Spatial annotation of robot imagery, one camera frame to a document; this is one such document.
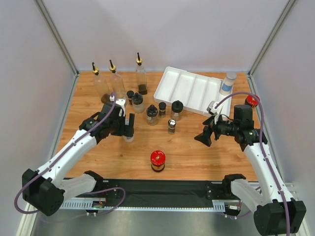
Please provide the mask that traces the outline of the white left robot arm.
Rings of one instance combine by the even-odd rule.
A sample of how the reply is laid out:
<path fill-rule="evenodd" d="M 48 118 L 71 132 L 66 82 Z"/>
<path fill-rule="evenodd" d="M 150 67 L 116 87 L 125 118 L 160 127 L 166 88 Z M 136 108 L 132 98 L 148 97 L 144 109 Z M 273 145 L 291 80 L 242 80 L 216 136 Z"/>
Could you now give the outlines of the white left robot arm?
<path fill-rule="evenodd" d="M 45 216 L 56 213 L 64 201 L 79 195 L 98 197 L 105 184 L 103 177 L 93 171 L 65 179 L 72 167 L 101 140 L 109 135 L 132 140 L 135 115 L 129 118 L 120 112 L 102 114 L 97 112 L 85 119 L 72 139 L 47 163 L 33 171 L 27 169 L 22 175 L 22 197 Z"/>

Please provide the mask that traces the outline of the silver-top pepper grinder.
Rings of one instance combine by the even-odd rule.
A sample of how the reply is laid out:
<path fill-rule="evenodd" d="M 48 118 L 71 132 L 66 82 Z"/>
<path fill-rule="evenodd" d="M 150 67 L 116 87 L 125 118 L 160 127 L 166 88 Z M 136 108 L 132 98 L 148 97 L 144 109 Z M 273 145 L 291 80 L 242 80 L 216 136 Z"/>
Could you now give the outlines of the silver-top pepper grinder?
<path fill-rule="evenodd" d="M 176 130 L 176 121 L 174 119 L 170 119 L 168 121 L 168 133 L 174 134 Z"/>

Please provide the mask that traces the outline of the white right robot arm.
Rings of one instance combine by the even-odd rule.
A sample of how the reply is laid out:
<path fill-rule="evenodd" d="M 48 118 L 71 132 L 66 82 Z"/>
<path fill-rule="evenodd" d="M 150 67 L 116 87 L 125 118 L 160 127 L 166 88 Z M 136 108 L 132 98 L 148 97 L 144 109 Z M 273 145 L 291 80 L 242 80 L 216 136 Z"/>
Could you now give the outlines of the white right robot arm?
<path fill-rule="evenodd" d="M 211 136 L 234 137 L 249 159 L 261 192 L 254 190 L 241 174 L 226 175 L 222 193 L 227 199 L 238 197 L 253 213 L 257 231 L 262 236 L 295 234 L 306 214 L 303 201 L 294 199 L 283 182 L 272 158 L 268 141 L 259 129 L 254 128 L 252 108 L 249 105 L 234 106 L 234 118 L 223 120 L 222 108 L 212 101 L 207 111 L 210 117 L 204 121 L 203 132 L 195 140 L 211 145 Z"/>

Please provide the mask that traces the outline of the small dark spice jar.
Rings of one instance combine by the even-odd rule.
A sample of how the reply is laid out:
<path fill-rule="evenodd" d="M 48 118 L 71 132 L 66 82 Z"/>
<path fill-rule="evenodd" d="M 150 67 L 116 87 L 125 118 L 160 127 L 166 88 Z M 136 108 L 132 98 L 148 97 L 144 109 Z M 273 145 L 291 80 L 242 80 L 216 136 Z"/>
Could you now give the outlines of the small dark spice jar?
<path fill-rule="evenodd" d="M 160 118 L 164 118 L 166 116 L 166 103 L 160 102 L 158 104 L 158 115 Z"/>

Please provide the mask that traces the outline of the silver-lid salt shaker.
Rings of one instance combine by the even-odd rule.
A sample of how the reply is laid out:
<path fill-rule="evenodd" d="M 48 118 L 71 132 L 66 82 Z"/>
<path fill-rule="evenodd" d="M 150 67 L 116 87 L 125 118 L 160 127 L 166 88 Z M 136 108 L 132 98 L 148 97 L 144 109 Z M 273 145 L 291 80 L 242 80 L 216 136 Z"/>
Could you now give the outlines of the silver-lid salt shaker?
<path fill-rule="evenodd" d="M 129 119 L 125 120 L 125 125 L 129 125 Z M 131 143 L 134 140 L 134 136 L 132 137 L 123 136 L 123 139 L 125 142 Z"/>
<path fill-rule="evenodd" d="M 223 96 L 231 94 L 236 79 L 237 79 L 236 72 L 227 72 L 220 88 L 220 94 Z"/>

